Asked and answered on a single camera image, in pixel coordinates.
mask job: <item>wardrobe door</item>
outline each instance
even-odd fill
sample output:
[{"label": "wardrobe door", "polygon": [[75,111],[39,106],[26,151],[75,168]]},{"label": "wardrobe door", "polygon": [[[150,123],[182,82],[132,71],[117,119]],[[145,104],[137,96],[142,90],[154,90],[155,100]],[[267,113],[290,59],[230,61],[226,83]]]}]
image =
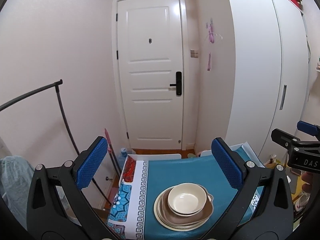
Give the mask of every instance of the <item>wardrobe door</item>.
[{"label": "wardrobe door", "polygon": [[230,5],[235,30],[236,76],[225,140],[229,145],[248,141],[259,154],[279,95],[279,26],[272,0],[230,0]]},{"label": "wardrobe door", "polygon": [[267,141],[259,155],[263,162],[270,154],[282,158],[286,150],[271,140],[278,128],[292,135],[297,129],[308,85],[308,47],[300,10],[289,0],[273,0],[279,22],[282,47],[282,77],[276,113]]}]

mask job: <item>cloth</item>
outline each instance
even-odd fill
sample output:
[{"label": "cloth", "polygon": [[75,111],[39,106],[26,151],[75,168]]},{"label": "cloth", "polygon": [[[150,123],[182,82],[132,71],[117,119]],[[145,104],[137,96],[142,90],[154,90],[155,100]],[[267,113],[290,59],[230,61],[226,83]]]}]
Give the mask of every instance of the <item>cloth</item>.
[{"label": "cloth", "polygon": [[[27,201],[34,168],[20,156],[0,159],[0,195],[17,221],[27,229]],[[70,206],[61,187],[57,187],[62,205]]]},{"label": "cloth", "polygon": [[[244,161],[250,160],[244,149],[236,150]],[[107,226],[121,239],[158,240],[197,239],[224,213],[237,190],[231,188],[213,155],[199,158],[163,161],[127,160],[124,177]],[[163,227],[153,212],[157,196],[165,189],[185,182],[204,186],[213,195],[214,211],[201,227],[177,232]],[[240,224],[250,220],[263,187],[256,190]]]}]

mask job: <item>wooden floor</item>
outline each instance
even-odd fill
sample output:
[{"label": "wooden floor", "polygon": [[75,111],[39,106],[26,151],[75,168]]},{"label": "wooden floor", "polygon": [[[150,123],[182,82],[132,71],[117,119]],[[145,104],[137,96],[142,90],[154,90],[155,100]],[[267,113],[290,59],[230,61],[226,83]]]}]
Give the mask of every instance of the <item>wooden floor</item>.
[{"label": "wooden floor", "polygon": [[[134,149],[136,154],[142,154],[142,155],[147,155],[147,154],[175,154],[175,153],[179,153],[181,154],[181,158],[182,159],[186,159],[188,158],[188,154],[189,153],[193,153],[195,154],[195,150],[191,149],[191,150],[144,150],[144,149]],[[118,176],[116,176],[116,178],[113,181],[113,185],[112,188],[119,188],[119,178]],[[108,199],[110,200],[110,202],[113,201],[114,196],[110,194],[108,195]],[[105,205],[106,209],[110,209],[110,204],[106,203]]]}]

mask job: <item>teal tablecloth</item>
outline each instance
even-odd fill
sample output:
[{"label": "teal tablecloth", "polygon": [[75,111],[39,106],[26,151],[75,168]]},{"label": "teal tablecloth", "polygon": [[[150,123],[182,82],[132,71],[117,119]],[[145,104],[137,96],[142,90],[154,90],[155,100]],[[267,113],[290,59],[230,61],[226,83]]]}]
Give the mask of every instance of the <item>teal tablecloth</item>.
[{"label": "teal tablecloth", "polygon": [[[244,161],[250,160],[242,148],[236,150]],[[153,205],[157,196],[166,188],[180,183],[196,183],[204,186],[213,195],[214,211],[209,220],[201,227],[187,232],[177,232],[163,227],[153,213]],[[258,188],[261,194],[263,187]],[[149,161],[148,187],[146,197],[145,240],[186,240],[200,238],[215,224],[236,195],[237,190],[231,188],[213,155],[165,161]],[[248,208],[241,224],[252,216]]]}]

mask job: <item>red floral pattern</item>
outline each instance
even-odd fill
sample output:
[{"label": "red floral pattern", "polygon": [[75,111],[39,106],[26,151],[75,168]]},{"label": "red floral pattern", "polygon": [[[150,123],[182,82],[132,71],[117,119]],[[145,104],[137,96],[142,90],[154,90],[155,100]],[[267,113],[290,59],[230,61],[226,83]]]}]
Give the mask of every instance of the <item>red floral pattern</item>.
[{"label": "red floral pattern", "polygon": [[125,182],[133,182],[134,171],[136,169],[136,161],[128,156],[124,166],[123,180]]}]

